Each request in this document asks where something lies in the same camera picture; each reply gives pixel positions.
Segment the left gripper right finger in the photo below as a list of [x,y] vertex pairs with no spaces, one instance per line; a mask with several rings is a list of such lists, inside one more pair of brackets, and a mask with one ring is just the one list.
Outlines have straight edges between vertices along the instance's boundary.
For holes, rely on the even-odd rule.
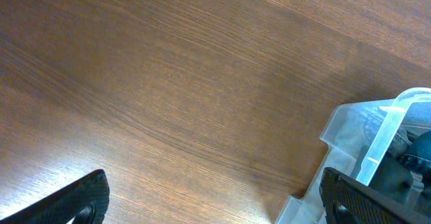
[[328,224],[430,222],[429,216],[407,208],[332,167],[324,169],[319,193]]

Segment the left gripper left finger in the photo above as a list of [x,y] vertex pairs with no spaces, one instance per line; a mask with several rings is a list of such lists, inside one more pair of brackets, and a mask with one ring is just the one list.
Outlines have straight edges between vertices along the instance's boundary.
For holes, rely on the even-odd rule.
[[109,196],[104,170],[94,170],[1,222],[102,223],[108,210]]

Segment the black taped shirt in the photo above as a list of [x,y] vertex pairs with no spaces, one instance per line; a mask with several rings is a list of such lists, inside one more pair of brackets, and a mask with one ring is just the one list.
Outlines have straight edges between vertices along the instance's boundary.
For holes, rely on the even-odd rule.
[[388,198],[405,203],[412,184],[410,171],[387,151],[368,186]]

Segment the dark grey taped shirt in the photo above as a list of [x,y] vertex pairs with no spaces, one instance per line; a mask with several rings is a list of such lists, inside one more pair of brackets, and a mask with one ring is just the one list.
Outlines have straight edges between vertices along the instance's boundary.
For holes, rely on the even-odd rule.
[[409,171],[430,180],[430,131],[418,135],[399,128],[387,152]]

